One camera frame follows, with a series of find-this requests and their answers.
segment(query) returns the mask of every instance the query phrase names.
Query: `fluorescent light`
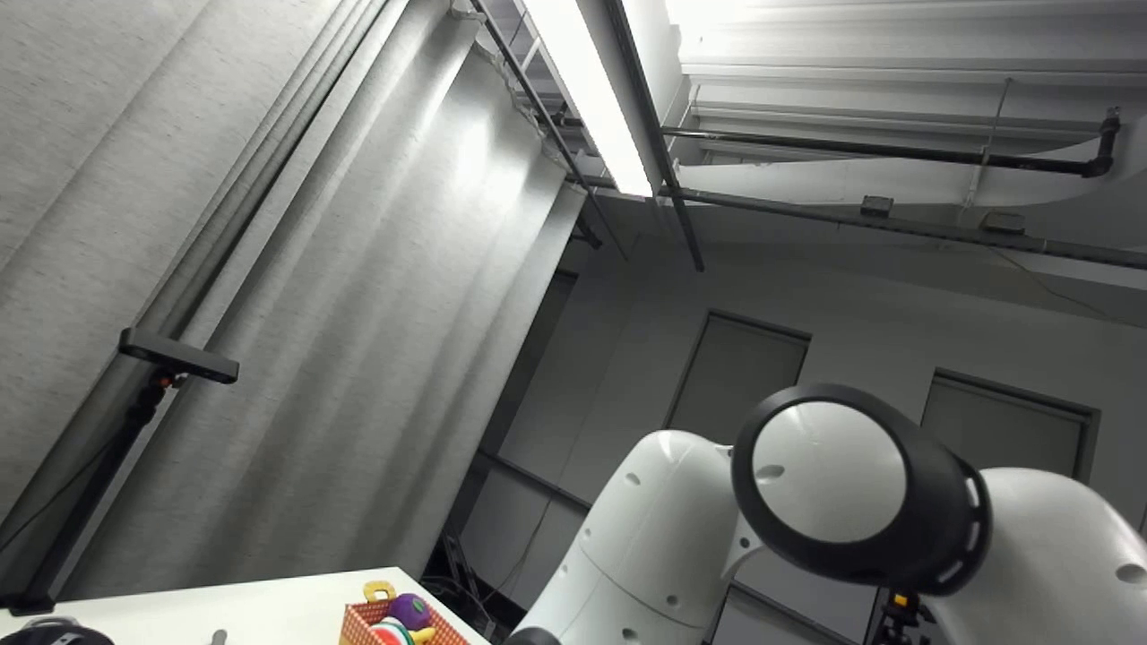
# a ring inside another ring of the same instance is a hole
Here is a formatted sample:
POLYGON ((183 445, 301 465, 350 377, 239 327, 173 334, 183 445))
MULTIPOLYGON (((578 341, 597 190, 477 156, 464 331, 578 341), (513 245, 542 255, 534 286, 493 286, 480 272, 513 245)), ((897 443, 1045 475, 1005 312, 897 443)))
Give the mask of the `fluorescent light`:
POLYGON ((639 145, 578 0, 520 0, 621 194, 651 196, 639 145))

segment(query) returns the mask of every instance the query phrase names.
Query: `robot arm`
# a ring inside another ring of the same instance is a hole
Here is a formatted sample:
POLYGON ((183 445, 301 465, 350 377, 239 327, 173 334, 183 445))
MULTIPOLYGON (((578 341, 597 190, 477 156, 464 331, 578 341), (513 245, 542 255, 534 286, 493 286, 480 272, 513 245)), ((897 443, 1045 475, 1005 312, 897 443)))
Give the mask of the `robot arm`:
POLYGON ((1147 550, 1103 500, 974 475, 861 392, 793 386, 736 448, 648 433, 510 645, 701 645, 753 551, 914 593, 953 645, 1147 642, 1147 550))

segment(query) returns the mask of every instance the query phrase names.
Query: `table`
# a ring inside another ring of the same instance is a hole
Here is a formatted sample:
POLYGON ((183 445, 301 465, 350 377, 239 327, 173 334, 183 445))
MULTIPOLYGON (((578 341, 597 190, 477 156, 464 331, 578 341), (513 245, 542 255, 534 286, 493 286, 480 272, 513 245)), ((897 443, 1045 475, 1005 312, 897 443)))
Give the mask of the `table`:
MULTIPOLYGON (((62 603, 55 617, 70 617, 116 645, 213 645, 214 632, 226 632, 226 645, 336 645, 343 607, 362 598, 364 580, 422 595, 471 645, 489 645, 399 567, 62 603)), ((0 636, 32 622, 44 617, 0 612, 0 636)))

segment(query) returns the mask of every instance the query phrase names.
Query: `ceiling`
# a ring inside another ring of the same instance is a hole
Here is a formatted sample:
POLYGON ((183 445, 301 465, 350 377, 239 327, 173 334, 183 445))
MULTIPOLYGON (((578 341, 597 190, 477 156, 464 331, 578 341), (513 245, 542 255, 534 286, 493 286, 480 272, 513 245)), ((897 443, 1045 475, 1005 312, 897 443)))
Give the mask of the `ceiling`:
MULTIPOLYGON (((489 9, 527 63, 534 35, 517 0, 489 9)), ((664 124, 694 131, 1054 152, 1088 140, 1108 109, 1147 110, 1147 0, 628 0, 628 13, 651 87, 676 84, 689 97, 661 102, 664 124)), ((546 58, 529 58, 529 81, 560 95, 546 58)), ((738 145, 682 156, 802 159, 838 156, 738 145)))

